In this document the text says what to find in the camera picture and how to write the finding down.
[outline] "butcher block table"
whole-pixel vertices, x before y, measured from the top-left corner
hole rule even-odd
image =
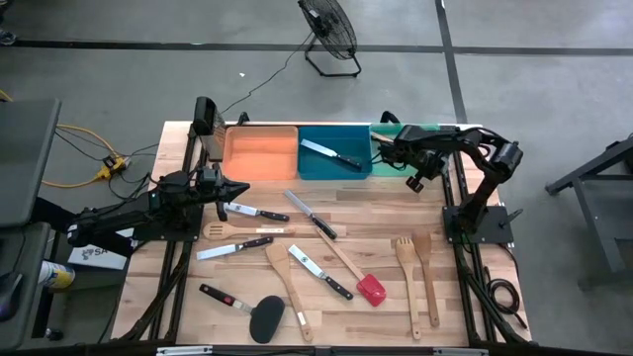
[[[189,125],[187,122],[165,123],[153,179],[181,168]],[[464,165],[469,189],[474,191],[483,173],[466,155]],[[294,235],[275,236],[275,241],[283,243],[286,248],[293,244],[299,246],[327,274],[352,292],[354,299],[343,299],[289,254],[292,280],[315,336],[308,343],[302,337],[286,289],[268,263],[264,247],[204,261],[196,260],[198,251],[244,242],[255,236],[208,240],[201,235],[191,255],[177,343],[255,344],[248,332],[250,315],[201,293],[199,288],[204,283],[251,306],[256,306],[266,296],[281,297],[286,303],[286,310],[270,345],[467,346],[455,258],[443,232],[441,210],[445,202],[441,179],[435,179],[420,194],[407,187],[405,180],[405,177],[370,175],[366,180],[355,181],[303,181],[297,178],[248,182],[250,189],[235,200],[237,203],[288,215],[290,222],[274,222],[235,213],[228,213],[228,222],[241,227],[295,227],[297,232]],[[456,204],[459,204],[457,184],[453,187]],[[308,217],[284,196],[286,189],[292,190],[338,232],[335,243],[357,267],[381,281],[387,290],[387,298],[377,308],[372,307],[356,290],[357,279],[315,233],[315,226]],[[490,205],[496,203],[498,195],[489,201]],[[217,221],[216,205],[206,205],[203,223]],[[430,266],[440,319],[439,327],[431,327],[421,265],[416,260],[413,274],[422,329],[420,340],[411,336],[405,273],[394,248],[397,238],[410,237],[414,230],[428,232],[432,239]],[[165,245],[161,241],[150,242],[132,256],[113,337],[128,331],[153,299]],[[510,281],[520,294],[516,269],[507,252],[496,245],[481,245],[481,254],[492,278]],[[499,291],[497,296],[501,301],[509,299],[503,291]],[[484,335],[481,306],[472,293],[471,298],[477,329],[480,335]],[[171,302],[168,301],[164,320],[169,317],[170,309]],[[519,314],[527,320],[522,303]],[[504,317],[522,337],[530,339],[529,330],[521,328],[514,316]],[[163,322],[161,331],[166,328]]]

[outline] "gray floor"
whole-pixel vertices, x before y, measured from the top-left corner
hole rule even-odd
[[[361,45],[441,45],[431,0],[341,0]],[[628,1],[445,0],[453,45],[630,47]],[[18,1],[4,28],[31,40],[299,44],[309,30],[294,0]],[[90,128],[118,150],[158,141],[166,120],[191,120],[195,98],[221,107],[281,67],[284,51],[159,51],[0,48],[0,89],[16,100],[57,97],[60,120]],[[251,99],[227,113],[253,120],[455,123],[442,53],[361,52],[355,80],[318,77],[298,54]],[[347,68],[326,53],[316,60]],[[501,188],[523,208],[516,256],[531,332],[541,344],[633,353],[630,290],[582,293],[576,281],[603,268],[574,194],[543,186],[633,132],[633,57],[457,55],[469,123],[517,139],[525,157]],[[81,145],[97,153],[94,147]],[[134,160],[130,176],[151,169]],[[96,162],[56,140],[45,178],[78,182]],[[117,182],[122,192],[133,187]],[[69,209],[116,202],[103,184],[43,195]],[[118,289],[66,301],[63,344],[94,342]]]

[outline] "red spatula head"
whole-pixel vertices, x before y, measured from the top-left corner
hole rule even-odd
[[[356,285],[358,292],[362,293],[369,304],[377,307],[387,297],[387,291],[380,282],[374,277],[374,275],[366,275]]]

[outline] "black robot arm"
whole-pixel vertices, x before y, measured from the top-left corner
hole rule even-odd
[[[407,185],[416,193],[423,188],[422,178],[432,180],[446,171],[452,153],[468,154],[484,172],[484,180],[475,193],[464,199],[456,217],[459,227],[469,233],[477,230],[488,198],[512,176],[523,156],[518,142],[510,142],[487,129],[427,131],[414,125],[404,126],[393,142],[381,142],[379,151],[384,162],[398,169],[408,165],[417,169],[415,176],[407,179]]]

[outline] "black knife handle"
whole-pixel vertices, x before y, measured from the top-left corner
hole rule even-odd
[[[323,232],[325,232],[327,237],[329,237],[330,239],[336,239],[336,237],[338,236],[336,234],[336,231],[334,231],[331,227],[329,227],[329,225],[325,223],[323,219],[319,217],[315,217],[315,216],[312,216],[312,219],[313,219],[313,223],[315,223],[316,226],[318,226],[318,228],[323,230]]]
[[[336,156],[336,158],[340,159],[342,162],[347,163],[350,166],[352,166],[352,167],[354,167],[354,168],[356,168],[358,170],[363,169],[363,166],[360,163],[356,162],[355,160],[353,160],[353,159],[351,159],[351,158],[349,158],[347,156],[342,156],[342,155],[339,154],[339,155]]]
[[[327,276],[325,277],[325,281],[327,282],[327,284],[334,290],[336,291],[336,293],[338,293],[339,295],[345,297],[346,300],[351,301],[352,298],[354,298],[354,295],[352,295],[351,293],[349,293],[349,291],[347,291],[346,289],[343,288],[343,286],[339,285],[338,283],[336,283],[336,281],[334,281],[333,279],[331,279],[331,277]]]
[[[264,217],[264,218],[268,218],[270,220],[276,220],[278,222],[287,222],[287,221],[290,220],[289,216],[285,216],[283,214],[272,213],[272,212],[266,212],[266,211],[259,211],[259,215]]]
[[[271,243],[274,239],[275,238],[273,236],[266,236],[266,237],[246,241],[241,246],[243,248],[257,247],[257,246],[265,245],[266,243]]]

